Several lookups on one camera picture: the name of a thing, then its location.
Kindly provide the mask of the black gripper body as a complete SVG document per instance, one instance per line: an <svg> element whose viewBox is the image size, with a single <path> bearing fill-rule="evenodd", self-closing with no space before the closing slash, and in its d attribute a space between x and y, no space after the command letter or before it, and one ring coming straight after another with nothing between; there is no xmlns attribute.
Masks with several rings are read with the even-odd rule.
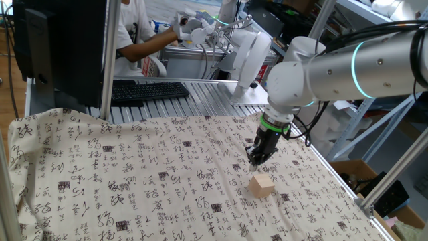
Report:
<svg viewBox="0 0 428 241"><path fill-rule="evenodd" d="M271 129L266 129L265 131L263 129L258 129L254 141L255 153L257 155L268 155L273 153L281 135L281 133Z"/></svg>

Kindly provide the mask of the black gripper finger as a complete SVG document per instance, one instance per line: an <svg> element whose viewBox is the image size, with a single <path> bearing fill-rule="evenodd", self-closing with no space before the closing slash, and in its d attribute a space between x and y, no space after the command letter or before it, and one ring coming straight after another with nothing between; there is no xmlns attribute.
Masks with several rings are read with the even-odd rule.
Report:
<svg viewBox="0 0 428 241"><path fill-rule="evenodd" d="M264 164L274 153L276 150L273 150L269 153L259 152L255 154L255 169L257 169L260 165Z"/></svg>
<svg viewBox="0 0 428 241"><path fill-rule="evenodd" d="M259 163L258 163L259 147L258 146L249 146L249 147L245 148L245 151L247 153L247 157L248 157L249 163L250 163L249 170L250 171L257 171L257 168L259 166Z"/></svg>

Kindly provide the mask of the person right hand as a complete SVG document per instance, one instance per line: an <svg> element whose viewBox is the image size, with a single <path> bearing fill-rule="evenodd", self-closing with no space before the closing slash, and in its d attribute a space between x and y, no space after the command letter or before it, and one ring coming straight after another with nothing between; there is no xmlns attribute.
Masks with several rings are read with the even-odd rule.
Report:
<svg viewBox="0 0 428 241"><path fill-rule="evenodd" d="M171 27L174 31L174 33L177 35L177 40L181 41L182 40L182 36L181 36L181 22L180 22L180 18L179 17L173 17L171 20Z"/></svg>

